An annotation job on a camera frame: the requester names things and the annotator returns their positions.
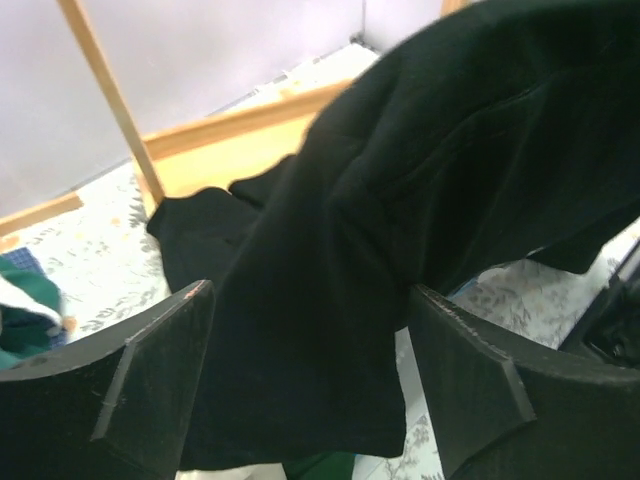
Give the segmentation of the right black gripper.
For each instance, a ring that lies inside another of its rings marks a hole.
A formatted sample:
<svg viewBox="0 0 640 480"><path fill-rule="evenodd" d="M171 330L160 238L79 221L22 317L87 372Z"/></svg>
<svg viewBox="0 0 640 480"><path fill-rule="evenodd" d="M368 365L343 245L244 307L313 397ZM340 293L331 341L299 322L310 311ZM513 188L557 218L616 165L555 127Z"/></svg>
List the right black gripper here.
<svg viewBox="0 0 640 480"><path fill-rule="evenodd" d="M639 241L594 298L559 350L639 368Z"/></svg>

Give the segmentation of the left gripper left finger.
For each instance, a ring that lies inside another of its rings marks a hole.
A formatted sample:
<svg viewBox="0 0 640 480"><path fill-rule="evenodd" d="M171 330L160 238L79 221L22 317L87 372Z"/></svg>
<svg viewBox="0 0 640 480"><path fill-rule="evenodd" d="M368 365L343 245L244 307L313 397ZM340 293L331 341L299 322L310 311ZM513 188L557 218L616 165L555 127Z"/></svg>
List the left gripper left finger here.
<svg viewBox="0 0 640 480"><path fill-rule="evenodd" d="M1 476L172 479L215 304L200 280L1 373Z"/></svg>

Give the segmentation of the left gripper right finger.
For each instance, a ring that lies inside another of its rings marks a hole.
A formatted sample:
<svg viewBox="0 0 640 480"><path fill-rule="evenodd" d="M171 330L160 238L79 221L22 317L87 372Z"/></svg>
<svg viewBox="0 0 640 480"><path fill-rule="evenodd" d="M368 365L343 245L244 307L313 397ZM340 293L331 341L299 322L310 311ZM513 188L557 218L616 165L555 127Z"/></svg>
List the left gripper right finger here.
<svg viewBox="0 0 640 480"><path fill-rule="evenodd" d="M636 370L548 348L420 285L408 326L446 478L638 478Z"/></svg>

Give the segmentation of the black t shirt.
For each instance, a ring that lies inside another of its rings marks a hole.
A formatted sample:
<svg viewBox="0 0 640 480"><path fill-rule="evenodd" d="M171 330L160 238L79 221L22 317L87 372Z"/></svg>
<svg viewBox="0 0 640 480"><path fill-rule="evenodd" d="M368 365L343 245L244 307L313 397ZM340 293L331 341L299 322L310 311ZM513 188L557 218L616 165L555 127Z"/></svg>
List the black t shirt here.
<svg viewBox="0 0 640 480"><path fill-rule="evenodd" d="M572 273L639 215L639 5L482 1L382 56L243 200L167 198L172 291L216 306L183 471L394 457L410 288L524 258Z"/></svg>

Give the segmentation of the dark green t shirt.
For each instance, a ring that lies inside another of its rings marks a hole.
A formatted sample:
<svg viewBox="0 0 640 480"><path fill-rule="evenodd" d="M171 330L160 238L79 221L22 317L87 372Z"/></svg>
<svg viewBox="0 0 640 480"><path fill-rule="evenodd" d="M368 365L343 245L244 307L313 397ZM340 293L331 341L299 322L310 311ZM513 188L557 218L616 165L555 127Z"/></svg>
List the dark green t shirt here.
<svg viewBox="0 0 640 480"><path fill-rule="evenodd" d="M283 463L288 480L351 480L356 455L332 452Z"/></svg>

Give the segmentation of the white t shirt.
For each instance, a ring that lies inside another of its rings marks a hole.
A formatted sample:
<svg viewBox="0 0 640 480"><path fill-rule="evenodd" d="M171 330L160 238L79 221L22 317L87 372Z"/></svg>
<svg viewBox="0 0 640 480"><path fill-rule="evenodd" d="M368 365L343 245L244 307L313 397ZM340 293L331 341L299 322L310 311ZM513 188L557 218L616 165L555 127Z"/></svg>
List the white t shirt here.
<svg viewBox="0 0 640 480"><path fill-rule="evenodd" d="M249 465L217 471L178 471L176 480L286 480L281 464Z"/></svg>

